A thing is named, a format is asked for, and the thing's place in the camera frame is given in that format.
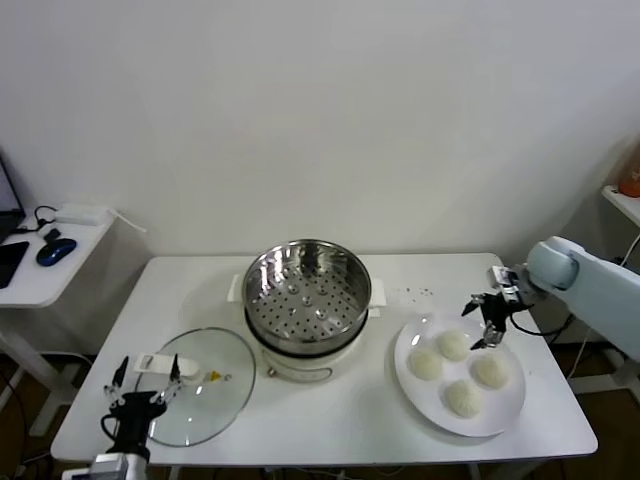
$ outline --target stainless steel steamer basket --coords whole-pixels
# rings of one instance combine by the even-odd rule
[[[290,357],[322,357],[362,331],[371,279],[346,248],[296,240],[254,260],[244,277],[242,299],[247,325],[264,346]]]

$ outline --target dough ball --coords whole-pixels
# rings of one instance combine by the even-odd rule
[[[436,340],[438,349],[446,358],[459,362],[469,355],[469,342],[460,330],[448,330]]]
[[[449,408],[461,417],[475,417],[482,408],[480,390],[469,380],[453,382],[445,389],[444,396]]]
[[[409,365],[413,374],[423,380],[435,380],[442,375],[442,357],[431,348],[414,348]]]
[[[478,380],[491,388],[502,388],[509,381],[509,363],[499,353],[487,353],[473,362]]]

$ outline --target orange object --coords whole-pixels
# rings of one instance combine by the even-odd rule
[[[618,190],[628,197],[640,197],[640,143],[622,170]]]

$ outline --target white plate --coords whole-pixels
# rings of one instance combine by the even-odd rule
[[[500,344],[497,349],[473,350],[461,362],[451,362],[443,357],[442,377],[438,380],[422,380],[409,367],[412,349],[430,346],[439,354],[435,339],[440,333],[452,329],[460,329],[469,339],[469,345],[482,337],[482,327],[474,320],[443,313],[425,315],[403,327],[396,341],[394,355],[400,386],[415,407],[442,428],[467,437],[487,437],[501,433],[518,418],[526,393],[522,367],[509,347]],[[490,351],[501,352],[511,367],[509,382],[498,390],[479,383],[471,370],[473,362]],[[455,414],[444,403],[447,385],[461,379],[471,380],[478,386],[483,397],[482,410],[473,418]]]

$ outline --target blue mouse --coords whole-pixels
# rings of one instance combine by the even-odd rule
[[[43,267],[55,265],[64,257],[69,255],[78,245],[78,242],[71,238],[57,238],[47,243],[36,254],[36,262]]]

